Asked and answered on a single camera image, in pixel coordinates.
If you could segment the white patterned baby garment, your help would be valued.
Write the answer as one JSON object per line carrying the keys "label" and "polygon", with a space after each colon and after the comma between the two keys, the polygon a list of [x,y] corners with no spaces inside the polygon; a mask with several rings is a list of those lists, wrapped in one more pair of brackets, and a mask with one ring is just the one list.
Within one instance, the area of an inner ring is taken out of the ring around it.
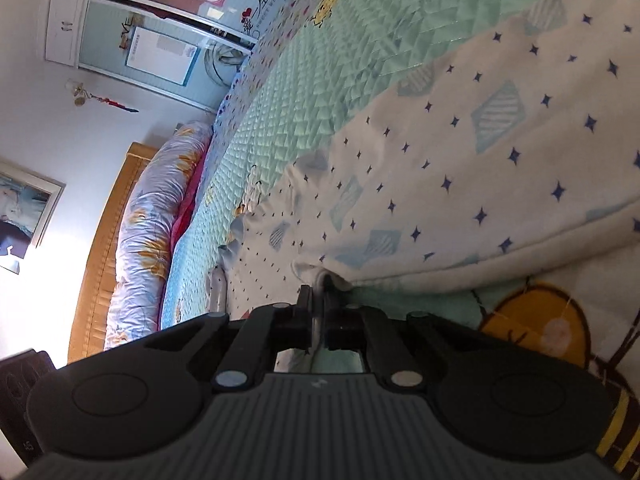
{"label": "white patterned baby garment", "polygon": [[538,0],[423,65],[232,232],[232,318],[329,274],[636,384],[639,0]]}

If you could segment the wooden headboard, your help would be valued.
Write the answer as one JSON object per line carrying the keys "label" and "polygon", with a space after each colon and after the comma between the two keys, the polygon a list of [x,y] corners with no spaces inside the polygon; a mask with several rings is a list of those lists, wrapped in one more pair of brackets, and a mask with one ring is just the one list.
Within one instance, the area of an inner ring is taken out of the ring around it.
{"label": "wooden headboard", "polygon": [[120,167],[88,255],[70,331],[69,363],[103,351],[107,312],[116,286],[115,256],[120,222],[132,189],[156,153],[156,148],[134,142]]}

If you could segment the floral long pillow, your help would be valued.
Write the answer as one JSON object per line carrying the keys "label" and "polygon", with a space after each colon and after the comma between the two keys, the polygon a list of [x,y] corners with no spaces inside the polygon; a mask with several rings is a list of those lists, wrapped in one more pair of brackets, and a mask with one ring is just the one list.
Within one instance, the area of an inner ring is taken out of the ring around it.
{"label": "floral long pillow", "polygon": [[204,122],[183,125],[152,157],[131,191],[117,237],[106,350],[158,330],[170,270],[171,230],[210,140],[212,129]]}

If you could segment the magenta bed sheet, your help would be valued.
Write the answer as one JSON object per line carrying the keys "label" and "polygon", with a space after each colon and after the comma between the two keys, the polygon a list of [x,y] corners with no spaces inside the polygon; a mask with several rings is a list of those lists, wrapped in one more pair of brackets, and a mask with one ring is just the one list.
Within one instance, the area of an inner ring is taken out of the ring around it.
{"label": "magenta bed sheet", "polygon": [[186,230],[192,222],[194,210],[196,208],[196,196],[198,195],[198,187],[201,183],[202,174],[204,171],[206,159],[206,152],[201,154],[198,163],[194,166],[191,177],[186,182],[186,190],[183,193],[183,198],[178,207],[177,217],[171,226],[169,233],[169,255],[170,267],[167,275],[167,280],[163,290],[162,301],[160,302],[160,310],[158,310],[158,327],[167,328],[174,324],[174,314],[172,313],[172,291],[174,288],[172,284],[175,281],[178,273],[177,266],[180,263],[181,256],[178,251],[178,246],[183,235],[186,234]]}

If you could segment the electric fan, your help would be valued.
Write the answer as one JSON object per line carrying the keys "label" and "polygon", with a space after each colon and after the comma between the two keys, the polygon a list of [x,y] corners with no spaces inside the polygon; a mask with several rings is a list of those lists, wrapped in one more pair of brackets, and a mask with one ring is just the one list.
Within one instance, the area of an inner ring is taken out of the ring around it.
{"label": "electric fan", "polygon": [[237,73],[247,54],[239,49],[235,49],[225,44],[215,44],[208,47],[204,54],[204,66],[207,76],[219,87],[229,88],[232,84],[233,77],[229,80],[224,78],[221,70],[225,67],[233,68]]}

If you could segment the mint green bee quilt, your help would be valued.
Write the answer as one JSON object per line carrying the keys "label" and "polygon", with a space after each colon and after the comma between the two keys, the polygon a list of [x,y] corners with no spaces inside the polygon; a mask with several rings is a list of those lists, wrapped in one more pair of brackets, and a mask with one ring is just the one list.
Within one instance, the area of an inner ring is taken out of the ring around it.
{"label": "mint green bee quilt", "polygon": [[[222,251],[232,223],[267,197],[293,162],[327,148],[375,98],[423,65],[525,13],[538,0],[320,0],[257,93],[207,179],[180,240],[174,324],[227,309]],[[613,398],[598,454],[626,479],[639,474],[639,381],[589,370]]]}

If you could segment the pale blue sliding wardrobe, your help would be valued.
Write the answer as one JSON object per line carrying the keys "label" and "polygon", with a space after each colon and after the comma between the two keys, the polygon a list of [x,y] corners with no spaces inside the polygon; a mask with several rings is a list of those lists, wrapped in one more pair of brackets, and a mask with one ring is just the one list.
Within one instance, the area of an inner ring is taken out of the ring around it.
{"label": "pale blue sliding wardrobe", "polygon": [[79,67],[214,112],[227,87],[207,76],[215,44],[247,56],[284,0],[89,0]]}

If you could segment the white upper cabinet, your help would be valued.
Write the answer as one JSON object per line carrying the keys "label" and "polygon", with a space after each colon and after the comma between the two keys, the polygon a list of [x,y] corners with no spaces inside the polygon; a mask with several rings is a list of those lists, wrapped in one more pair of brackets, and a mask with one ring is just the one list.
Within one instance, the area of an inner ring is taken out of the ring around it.
{"label": "white upper cabinet", "polygon": [[44,59],[76,68],[89,0],[48,0]]}

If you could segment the framed wall picture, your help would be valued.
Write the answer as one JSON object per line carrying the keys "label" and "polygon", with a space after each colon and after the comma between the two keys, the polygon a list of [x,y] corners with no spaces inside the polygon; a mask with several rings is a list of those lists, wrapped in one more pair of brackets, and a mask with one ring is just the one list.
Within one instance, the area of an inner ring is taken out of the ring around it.
{"label": "framed wall picture", "polygon": [[65,185],[4,158],[0,178],[1,267],[18,275],[27,254],[42,243]]}

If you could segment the hanging wall ornament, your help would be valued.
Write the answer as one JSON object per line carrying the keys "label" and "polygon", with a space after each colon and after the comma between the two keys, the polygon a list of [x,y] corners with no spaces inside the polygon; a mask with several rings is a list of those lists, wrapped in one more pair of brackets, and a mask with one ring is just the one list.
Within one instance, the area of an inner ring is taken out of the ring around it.
{"label": "hanging wall ornament", "polygon": [[129,107],[121,102],[107,98],[106,96],[98,96],[87,90],[82,82],[69,79],[65,83],[65,89],[73,96],[74,105],[77,107],[84,106],[89,101],[96,101],[104,105],[115,107],[118,110],[123,110],[126,113],[138,114],[139,111],[136,108]]}

